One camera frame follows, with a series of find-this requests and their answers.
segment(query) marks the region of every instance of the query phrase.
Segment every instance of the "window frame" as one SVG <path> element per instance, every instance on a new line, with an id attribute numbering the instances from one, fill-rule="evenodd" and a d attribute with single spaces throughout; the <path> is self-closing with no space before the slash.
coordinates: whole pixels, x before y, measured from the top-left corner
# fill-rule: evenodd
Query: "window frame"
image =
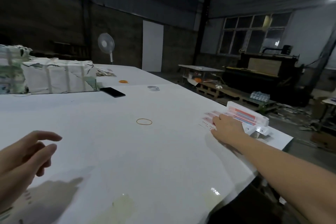
<path id="1" fill-rule="evenodd" d="M 239 54 L 232 54 L 231 53 L 232 46 L 233 46 L 233 41 L 235 40 L 235 36 L 236 36 L 236 31 L 246 31 L 244 43 L 243 43 L 243 46 L 242 46 L 242 51 L 245 52 L 247 50 L 247 48 L 248 48 L 248 44 L 250 42 L 252 31 L 254 31 L 254 30 L 263 30 L 262 27 L 252 27 L 252 24 L 254 22 L 254 18 L 256 16 L 259 16 L 259 15 L 270 15 L 271 18 L 272 18 L 273 14 L 286 14 L 286 13 L 290 13 L 290 16 L 289 16 L 289 19 L 288 19 L 288 22 L 287 22 L 286 26 L 278 26 L 278 27 L 272 27 L 272 26 L 270 26 L 265 31 L 264 39 L 263 39 L 262 45 L 261 45 L 261 47 L 259 49 L 259 53 L 260 53 L 263 50 L 263 48 L 264 48 L 263 44 L 265 42 L 265 39 L 266 39 L 266 36 L 267 36 L 267 33 L 268 33 L 269 30 L 283 30 L 283 34 L 281 35 L 280 42 L 279 42 L 279 45 L 278 45 L 278 46 L 281 46 L 281 41 L 282 41 L 282 39 L 284 38 L 284 36 L 286 34 L 286 28 L 288 27 L 289 23 L 291 22 L 291 19 L 292 19 L 292 16 L 293 16 L 293 11 L 292 10 L 287 10 L 287 11 L 281 11 L 281 12 L 279 11 L 279 12 L 271 12 L 271 13 L 258 13 L 258 14 L 253 14 L 253 15 L 236 15 L 236 16 L 227 16 L 227 17 L 225 17 L 224 22 L 223 22 L 223 26 L 221 27 L 221 36 L 220 36 L 220 39 L 219 39 L 219 43 L 218 43 L 218 48 L 217 48 L 216 54 L 217 55 L 239 56 Z M 249 17 L 249 16 L 252 16 L 250 27 L 248 27 L 248 28 L 237 28 L 238 22 L 239 22 L 239 18 L 241 18 L 241 17 Z M 227 19 L 232 19 L 232 18 L 238 18 L 237 22 L 236 22 L 236 27 L 235 28 L 225 28 L 226 20 Z M 229 52 L 228 53 L 221 53 L 222 41 L 223 41 L 223 37 L 224 37 L 224 32 L 225 31 L 233 31 L 233 36 L 232 36 L 232 39 L 231 39 L 231 44 L 230 44 Z"/>

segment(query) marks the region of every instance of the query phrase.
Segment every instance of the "window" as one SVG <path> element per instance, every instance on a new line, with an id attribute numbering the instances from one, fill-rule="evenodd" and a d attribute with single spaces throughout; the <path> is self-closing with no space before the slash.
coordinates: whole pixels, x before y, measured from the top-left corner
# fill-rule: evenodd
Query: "window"
<path id="1" fill-rule="evenodd" d="M 226 18 L 218 51 L 259 53 L 266 47 L 277 48 L 290 16 L 291 13 L 279 13 Z"/>

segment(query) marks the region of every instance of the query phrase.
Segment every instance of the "hand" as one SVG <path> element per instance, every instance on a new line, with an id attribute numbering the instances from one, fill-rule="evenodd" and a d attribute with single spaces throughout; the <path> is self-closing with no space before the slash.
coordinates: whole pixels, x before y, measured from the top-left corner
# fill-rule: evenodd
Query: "hand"
<path id="1" fill-rule="evenodd" d="M 235 141 L 247 136 L 244 132 L 242 123 L 230 116 L 221 114 L 219 117 L 213 117 L 212 121 L 217 129 L 211 130 L 212 135 L 224 144 L 233 146 Z"/>
<path id="2" fill-rule="evenodd" d="M 56 144 L 45 146 L 40 140 L 60 141 L 53 132 L 33 131 L 0 151 L 0 212 L 9 208 L 51 165 Z"/>

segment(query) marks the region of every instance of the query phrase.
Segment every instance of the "smartphone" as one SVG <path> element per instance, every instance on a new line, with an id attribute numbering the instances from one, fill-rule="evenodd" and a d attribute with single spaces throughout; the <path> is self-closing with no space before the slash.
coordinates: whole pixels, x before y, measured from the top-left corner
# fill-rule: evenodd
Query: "smartphone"
<path id="1" fill-rule="evenodd" d="M 113 88 L 101 88 L 101 91 L 104 91 L 105 93 L 111 95 L 114 98 L 124 97 L 126 96 L 124 93 L 121 93 L 120 91 L 117 91 Z"/>

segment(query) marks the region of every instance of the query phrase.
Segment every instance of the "fan head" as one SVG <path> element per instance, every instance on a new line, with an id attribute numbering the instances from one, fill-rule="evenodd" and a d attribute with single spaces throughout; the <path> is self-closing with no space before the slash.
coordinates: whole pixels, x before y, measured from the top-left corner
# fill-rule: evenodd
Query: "fan head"
<path id="1" fill-rule="evenodd" d="M 102 33 L 98 37 L 98 46 L 102 52 L 110 54 L 113 52 L 115 47 L 114 40 L 109 34 Z"/>

